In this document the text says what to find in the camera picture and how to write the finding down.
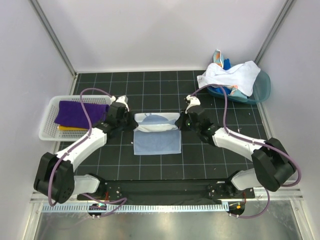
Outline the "light blue bear towel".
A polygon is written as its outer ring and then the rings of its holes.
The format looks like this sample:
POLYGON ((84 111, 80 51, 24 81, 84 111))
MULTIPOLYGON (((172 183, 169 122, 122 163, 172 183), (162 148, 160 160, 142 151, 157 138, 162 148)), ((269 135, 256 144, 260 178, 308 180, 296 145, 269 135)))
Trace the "light blue bear towel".
POLYGON ((182 152, 181 131, 175 125, 177 112, 136 113, 138 123, 133 132, 133 152, 136 156, 172 155, 182 152))

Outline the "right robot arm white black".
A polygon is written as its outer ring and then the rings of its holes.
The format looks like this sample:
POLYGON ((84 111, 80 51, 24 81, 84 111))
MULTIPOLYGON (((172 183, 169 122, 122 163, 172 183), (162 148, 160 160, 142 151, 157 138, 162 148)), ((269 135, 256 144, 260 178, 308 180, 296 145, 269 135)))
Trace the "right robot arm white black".
POLYGON ((195 132, 203 143, 227 149, 252 161, 251 169, 237 170, 225 179, 223 188, 230 198, 237 198, 245 190, 255 187, 276 192, 298 171, 278 139, 250 138, 216 125, 200 105, 181 110, 175 125, 181 131, 195 132))

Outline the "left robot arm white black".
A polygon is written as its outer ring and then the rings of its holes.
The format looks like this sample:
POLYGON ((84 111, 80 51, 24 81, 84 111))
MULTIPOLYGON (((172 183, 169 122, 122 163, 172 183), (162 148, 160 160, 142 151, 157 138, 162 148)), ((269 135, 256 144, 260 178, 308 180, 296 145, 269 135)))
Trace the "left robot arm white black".
POLYGON ((40 159, 33 188, 48 197, 50 206, 65 203, 73 195, 101 200, 106 194, 106 181, 96 174, 75 175, 75 170, 92 153, 123 131, 138 126, 126 102, 114 101, 105 120, 56 154, 46 152, 40 159))

